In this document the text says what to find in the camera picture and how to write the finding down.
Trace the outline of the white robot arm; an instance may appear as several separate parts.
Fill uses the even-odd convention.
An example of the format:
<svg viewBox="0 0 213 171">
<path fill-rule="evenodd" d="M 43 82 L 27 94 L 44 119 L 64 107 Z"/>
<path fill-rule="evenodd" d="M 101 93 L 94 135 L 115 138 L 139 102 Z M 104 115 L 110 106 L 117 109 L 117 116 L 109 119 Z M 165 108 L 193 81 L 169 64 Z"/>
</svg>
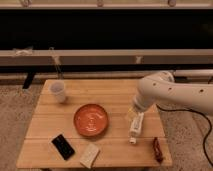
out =
<svg viewBox="0 0 213 171">
<path fill-rule="evenodd" d="M 146 112 L 155 102 L 165 100 L 213 116 L 213 85 L 176 83 L 168 71 L 160 71 L 138 81 L 132 107 Z"/>
</svg>

